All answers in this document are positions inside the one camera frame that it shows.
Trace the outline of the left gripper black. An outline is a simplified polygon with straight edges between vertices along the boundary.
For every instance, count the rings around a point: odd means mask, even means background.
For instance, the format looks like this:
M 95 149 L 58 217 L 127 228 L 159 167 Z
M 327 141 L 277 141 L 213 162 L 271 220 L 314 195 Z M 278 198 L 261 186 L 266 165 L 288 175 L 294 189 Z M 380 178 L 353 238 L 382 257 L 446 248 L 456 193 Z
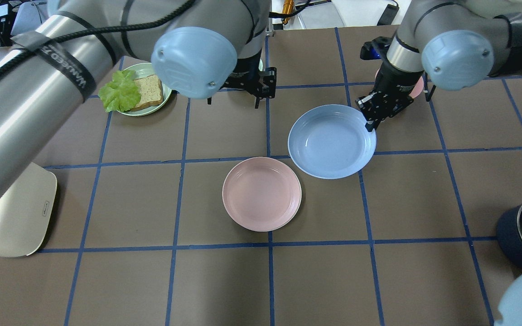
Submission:
M 244 90 L 255 96 L 254 109 L 263 98 L 274 98 L 277 88 L 277 68 L 260 69 L 259 57 L 239 58 L 237 64 L 221 88 Z

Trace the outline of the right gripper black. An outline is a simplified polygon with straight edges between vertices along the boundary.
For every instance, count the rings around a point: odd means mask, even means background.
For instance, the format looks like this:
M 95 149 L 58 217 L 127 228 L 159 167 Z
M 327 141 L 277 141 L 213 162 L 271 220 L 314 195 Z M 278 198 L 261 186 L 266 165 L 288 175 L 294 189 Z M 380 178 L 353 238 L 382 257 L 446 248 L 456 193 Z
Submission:
M 367 120 L 366 130 L 377 130 L 378 122 L 394 117 L 408 107 L 414 101 L 411 93 L 421 77 L 422 72 L 404 72 L 389 62 L 383 62 L 373 89 L 368 95 L 356 99 L 358 109 Z

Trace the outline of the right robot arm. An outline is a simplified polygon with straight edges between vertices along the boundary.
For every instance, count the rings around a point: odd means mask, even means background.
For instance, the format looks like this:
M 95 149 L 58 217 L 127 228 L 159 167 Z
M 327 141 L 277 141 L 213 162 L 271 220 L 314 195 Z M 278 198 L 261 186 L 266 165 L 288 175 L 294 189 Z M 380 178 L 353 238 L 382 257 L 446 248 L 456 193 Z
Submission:
M 366 42 L 361 58 L 382 62 L 373 90 L 356 99 L 373 133 L 412 103 L 421 79 L 431 102 L 436 88 L 522 76 L 522 0 L 414 0 L 393 37 Z

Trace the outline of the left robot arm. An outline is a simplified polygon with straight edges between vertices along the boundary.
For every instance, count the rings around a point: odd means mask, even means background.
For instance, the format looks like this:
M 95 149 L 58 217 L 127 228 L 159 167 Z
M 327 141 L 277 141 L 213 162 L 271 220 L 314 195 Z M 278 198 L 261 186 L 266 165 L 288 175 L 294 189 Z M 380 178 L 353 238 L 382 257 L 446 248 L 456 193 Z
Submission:
M 0 62 L 0 198 L 122 56 L 211 98 L 260 52 L 269 0 L 61 0 Z

